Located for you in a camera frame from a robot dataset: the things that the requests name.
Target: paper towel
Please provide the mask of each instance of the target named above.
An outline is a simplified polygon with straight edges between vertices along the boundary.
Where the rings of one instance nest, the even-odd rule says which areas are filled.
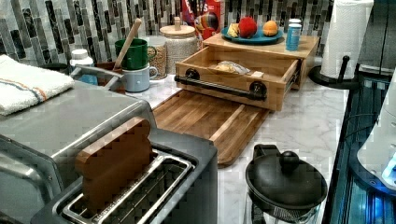
[[[335,0],[320,70],[323,76],[338,78],[347,55],[344,79],[353,78],[373,4],[374,0]]]

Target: blue plate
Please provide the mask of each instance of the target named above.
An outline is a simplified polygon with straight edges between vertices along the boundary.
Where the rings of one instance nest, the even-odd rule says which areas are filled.
[[[256,34],[251,37],[250,39],[247,38],[242,38],[242,37],[232,37],[230,35],[227,35],[229,27],[225,27],[221,30],[221,34],[229,39],[232,40],[233,42],[241,43],[241,44],[270,44],[273,42],[276,42],[280,37],[282,37],[283,32],[282,31],[277,31],[277,34],[274,36],[265,36],[264,33],[262,32],[262,26],[257,27],[257,32]]]

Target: paper towel holder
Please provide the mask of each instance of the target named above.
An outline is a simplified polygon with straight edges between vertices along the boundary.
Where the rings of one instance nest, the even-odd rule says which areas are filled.
[[[344,74],[347,69],[347,63],[349,62],[349,56],[343,57],[343,63],[341,64],[340,74],[338,78],[326,77],[320,73],[321,65],[315,66],[309,71],[308,76],[311,80],[319,85],[326,86],[329,88],[339,89],[339,90],[356,90],[359,88],[359,64],[356,64],[356,69],[354,77],[352,79],[344,79]]]

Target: white towel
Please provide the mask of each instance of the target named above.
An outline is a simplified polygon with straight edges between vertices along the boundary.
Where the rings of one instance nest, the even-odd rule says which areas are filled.
[[[18,63],[0,55],[0,114],[9,115],[48,100],[74,85],[56,71]]]

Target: blue bottle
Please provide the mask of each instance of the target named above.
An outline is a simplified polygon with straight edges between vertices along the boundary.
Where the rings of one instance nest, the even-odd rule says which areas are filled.
[[[286,50],[297,50],[300,43],[302,25],[298,23],[289,24],[288,36],[286,38]]]
[[[70,60],[71,71],[74,70],[76,64],[93,67],[93,59],[88,56],[87,50],[75,49],[72,51],[72,60]],[[98,85],[98,79],[96,76],[84,74],[79,80],[94,86]]]

